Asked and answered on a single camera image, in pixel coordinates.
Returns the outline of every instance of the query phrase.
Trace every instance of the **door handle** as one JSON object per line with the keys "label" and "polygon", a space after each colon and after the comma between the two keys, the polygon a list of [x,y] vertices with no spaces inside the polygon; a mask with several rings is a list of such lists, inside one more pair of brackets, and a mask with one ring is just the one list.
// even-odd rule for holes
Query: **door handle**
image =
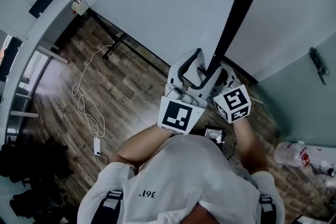
{"label": "door handle", "polygon": [[311,47],[309,49],[309,56],[312,59],[314,65],[317,68],[317,74],[319,75],[323,85],[327,85],[325,80],[324,80],[324,76],[326,74],[328,74],[328,70],[327,70],[325,64],[323,63],[318,51],[315,48]]}

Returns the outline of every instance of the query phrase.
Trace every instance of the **desk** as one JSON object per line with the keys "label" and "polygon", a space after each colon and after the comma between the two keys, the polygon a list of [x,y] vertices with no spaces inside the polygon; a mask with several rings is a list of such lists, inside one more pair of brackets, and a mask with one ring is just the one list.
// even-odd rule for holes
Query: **desk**
{"label": "desk", "polygon": [[13,62],[13,68],[8,74],[8,80],[5,84],[3,98],[0,104],[0,146],[2,146],[6,141],[7,122],[13,105],[15,93],[24,70],[34,51],[38,48],[39,42],[41,41],[44,33],[71,1],[72,0],[53,0],[43,14],[41,14],[41,16],[37,19],[17,53]]}

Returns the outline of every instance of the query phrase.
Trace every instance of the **person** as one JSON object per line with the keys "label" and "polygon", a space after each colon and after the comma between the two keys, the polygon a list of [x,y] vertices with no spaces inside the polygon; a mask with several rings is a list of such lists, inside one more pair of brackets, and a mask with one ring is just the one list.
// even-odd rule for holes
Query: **person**
{"label": "person", "polygon": [[78,223],[97,223],[97,211],[113,190],[123,192],[120,211],[114,222],[103,217],[101,223],[263,223],[258,219],[261,194],[271,198],[276,224],[284,223],[285,209],[260,140],[246,118],[233,126],[240,162],[251,180],[238,176],[208,138],[172,136],[153,125],[113,154],[82,200]]}

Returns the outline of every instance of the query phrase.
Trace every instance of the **floor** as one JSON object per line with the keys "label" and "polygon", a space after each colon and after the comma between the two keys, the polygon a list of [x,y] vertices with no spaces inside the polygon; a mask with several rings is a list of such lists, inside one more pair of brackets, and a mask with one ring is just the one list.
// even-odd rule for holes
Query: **floor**
{"label": "floor", "polygon": [[[136,41],[127,39],[127,43],[163,71],[168,71],[165,63]],[[45,141],[53,136],[68,145],[69,165],[75,174],[58,181],[58,184],[66,190],[74,205],[80,203],[95,183],[107,160],[104,156],[93,155],[94,135],[88,130],[85,117],[77,111],[79,96],[73,96],[72,87],[78,84],[91,55],[110,44],[111,38],[92,18],[78,16],[57,42],[62,47],[59,54],[69,63],[65,65],[52,60],[48,64],[33,96],[32,112],[39,113],[40,117],[29,119],[23,129],[24,134],[31,134],[36,140]],[[103,60],[101,56],[106,50],[94,57],[80,90],[96,103],[103,114],[106,134],[102,139],[102,151],[112,154],[131,135],[156,122],[166,79],[124,45],[117,47],[108,60]],[[250,96],[258,98],[249,85],[247,88]],[[275,147],[279,143],[277,128],[262,104],[255,101],[252,104],[249,121],[265,146],[270,172],[285,204],[286,223],[291,223],[301,214],[326,216],[326,205],[333,193],[324,187],[325,176],[314,175],[310,167],[279,167],[273,160]],[[99,114],[88,101],[86,109],[99,119]],[[217,115],[210,105],[197,126],[204,127],[205,124],[228,130],[225,148],[229,154],[234,143],[232,126]],[[103,134],[102,120],[99,120],[99,125],[100,134]],[[237,152],[231,158],[231,164],[239,165]]]}

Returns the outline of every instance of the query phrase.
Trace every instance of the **white t-shirt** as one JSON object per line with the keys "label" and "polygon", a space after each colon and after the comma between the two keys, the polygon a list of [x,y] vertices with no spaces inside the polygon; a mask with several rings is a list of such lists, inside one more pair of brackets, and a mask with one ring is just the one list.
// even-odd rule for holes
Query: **white t-shirt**
{"label": "white t-shirt", "polygon": [[130,165],[109,164],[81,202],[77,221],[91,223],[107,193],[123,190],[118,224],[180,223],[197,202],[219,223],[256,223],[260,193],[273,199],[277,224],[283,224],[285,209],[272,175],[257,172],[252,178],[259,190],[235,174],[212,141],[178,135],[168,139],[137,175]]}

